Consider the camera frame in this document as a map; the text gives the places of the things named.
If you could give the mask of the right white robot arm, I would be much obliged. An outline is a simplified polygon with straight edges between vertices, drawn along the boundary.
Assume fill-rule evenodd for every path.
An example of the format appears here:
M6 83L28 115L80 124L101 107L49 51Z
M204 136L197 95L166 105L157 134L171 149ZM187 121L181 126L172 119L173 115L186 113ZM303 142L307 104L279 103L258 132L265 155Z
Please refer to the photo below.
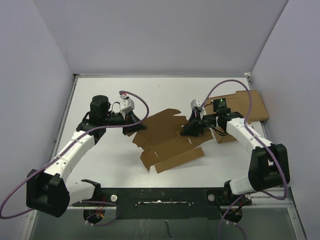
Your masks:
M254 130L239 112L227 107L225 98L215 99L213 114L205 115L200 100L190 103L191 115L183 126L181 136L200 137L206 129L235 138L251 155L248 173L226 182L223 200L232 205L242 194L262 192L282 186L286 191L290 182L288 152L283 144L275 144Z

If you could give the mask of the brown cardboard box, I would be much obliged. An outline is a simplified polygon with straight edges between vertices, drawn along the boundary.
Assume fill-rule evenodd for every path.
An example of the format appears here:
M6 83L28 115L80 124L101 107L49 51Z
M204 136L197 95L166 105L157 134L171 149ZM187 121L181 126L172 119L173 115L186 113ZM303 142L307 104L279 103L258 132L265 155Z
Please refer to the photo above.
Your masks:
M167 108L143 122L147 129L127 134L134 135L132 143L142 148L140 160L148 171L154 166L159 174L205 155L201 144L213 139L212 132L205 130L199 137L181 136L182 126L188 121L180 113L177 109Z

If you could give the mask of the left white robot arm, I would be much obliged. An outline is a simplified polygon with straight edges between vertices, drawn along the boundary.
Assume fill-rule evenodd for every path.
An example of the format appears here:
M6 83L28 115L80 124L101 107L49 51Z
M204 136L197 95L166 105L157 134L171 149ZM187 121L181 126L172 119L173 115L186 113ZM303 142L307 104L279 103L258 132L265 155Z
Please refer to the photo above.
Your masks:
M135 113L133 93L120 91L119 112L110 109L105 95L96 95L90 110L77 126L67 145L42 170L29 172L26 182L26 205L54 217L62 216L67 207L86 201L95 206L102 200L100 183L82 179L67 185L67 179L83 156L93 148L109 128L122 128L128 135L147 127Z

